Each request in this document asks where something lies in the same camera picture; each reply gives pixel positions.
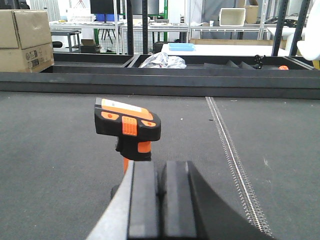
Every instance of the cardboard box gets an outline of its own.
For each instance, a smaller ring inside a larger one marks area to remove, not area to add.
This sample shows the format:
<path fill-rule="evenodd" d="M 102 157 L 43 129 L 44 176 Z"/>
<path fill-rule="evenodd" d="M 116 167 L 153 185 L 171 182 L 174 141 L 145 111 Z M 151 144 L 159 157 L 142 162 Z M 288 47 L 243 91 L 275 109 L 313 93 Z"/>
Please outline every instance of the cardboard box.
<path fill-rule="evenodd" d="M 94 39 L 81 39 L 81 44 L 83 46 L 94 46 L 96 45 L 96 42 Z"/>
<path fill-rule="evenodd" d="M 41 72 L 54 64 L 46 11 L 0 10 L 0 72 Z"/>
<path fill-rule="evenodd" d="M 247 24 L 255 24 L 258 18 L 259 4 L 257 0 L 249 0 L 249 5 L 246 5 L 246 0 L 238 1 L 238 8 L 245 8 L 245 22 Z"/>
<path fill-rule="evenodd" d="M 273 46 L 273 40 L 249 40 L 249 39 L 194 39 L 190 40 L 192 44 L 202 45 L 246 45 L 246 46 Z M 286 48 L 287 41 L 281 40 L 280 48 Z"/>
<path fill-rule="evenodd" d="M 244 6 L 245 8 L 245 21 L 247 24 L 255 24 L 258 18 L 259 6 L 257 5 L 248 5 Z"/>

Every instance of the blue container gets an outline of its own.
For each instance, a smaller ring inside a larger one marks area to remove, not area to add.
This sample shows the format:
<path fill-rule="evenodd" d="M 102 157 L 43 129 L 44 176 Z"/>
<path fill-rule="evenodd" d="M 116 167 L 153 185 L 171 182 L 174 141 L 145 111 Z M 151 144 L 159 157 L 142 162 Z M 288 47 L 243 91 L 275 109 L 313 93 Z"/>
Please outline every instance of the blue container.
<path fill-rule="evenodd" d="M 115 15 L 114 14 L 96 14 L 96 20 L 98 22 L 114 22 L 115 21 Z"/>
<path fill-rule="evenodd" d="M 169 43 L 170 51 L 194 51 L 195 45 L 193 43 Z"/>

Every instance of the computer monitor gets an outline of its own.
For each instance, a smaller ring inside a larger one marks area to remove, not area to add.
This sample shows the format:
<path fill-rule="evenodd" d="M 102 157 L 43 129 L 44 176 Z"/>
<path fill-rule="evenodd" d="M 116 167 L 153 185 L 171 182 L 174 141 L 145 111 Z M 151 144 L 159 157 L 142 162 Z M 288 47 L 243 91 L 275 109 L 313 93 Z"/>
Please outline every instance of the computer monitor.
<path fill-rule="evenodd" d="M 132 14 L 142 15 L 142 0 L 131 0 Z M 159 14 L 159 0 L 148 0 L 148 15 Z"/>
<path fill-rule="evenodd" d="M 114 0 L 90 0 L 92 14 L 114 14 Z M 120 0 L 116 0 L 117 14 L 120 14 Z"/>

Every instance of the black pole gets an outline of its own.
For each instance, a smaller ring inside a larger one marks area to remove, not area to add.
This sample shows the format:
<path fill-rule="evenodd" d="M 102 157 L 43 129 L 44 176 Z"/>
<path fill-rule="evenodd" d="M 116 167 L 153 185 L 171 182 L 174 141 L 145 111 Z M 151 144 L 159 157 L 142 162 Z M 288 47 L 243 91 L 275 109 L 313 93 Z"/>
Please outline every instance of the black pole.
<path fill-rule="evenodd" d="M 143 54 L 148 54 L 148 0 L 142 0 Z"/>
<path fill-rule="evenodd" d="M 126 19 L 127 19 L 127 46 L 128 55 L 134 54 L 134 21 L 132 16 L 131 0 L 126 0 Z"/>
<path fill-rule="evenodd" d="M 282 0 L 273 40 L 272 56 L 278 56 L 289 0 Z"/>
<path fill-rule="evenodd" d="M 297 42 L 302 39 L 302 30 L 304 29 L 305 26 L 305 21 L 308 13 L 308 8 L 309 8 L 310 0 L 303 0 L 300 8 L 300 13 L 299 13 L 299 18 L 298 18 L 298 23 L 295 27 L 295 32 L 290 48 L 290 56 L 295 56 L 298 51 L 297 47 Z"/>

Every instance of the white label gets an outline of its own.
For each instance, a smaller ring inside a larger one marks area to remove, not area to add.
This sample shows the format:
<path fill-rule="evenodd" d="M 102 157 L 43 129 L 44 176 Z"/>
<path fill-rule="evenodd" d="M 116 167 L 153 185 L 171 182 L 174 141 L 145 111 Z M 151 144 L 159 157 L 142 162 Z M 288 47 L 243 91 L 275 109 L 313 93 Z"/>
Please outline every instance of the white label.
<path fill-rule="evenodd" d="M 129 105 L 129 104 L 118 102 L 118 101 L 107 100 L 107 99 L 102 99 L 102 105 L 106 107 L 126 109 L 126 110 L 140 112 L 140 113 L 142 112 L 141 107 Z"/>

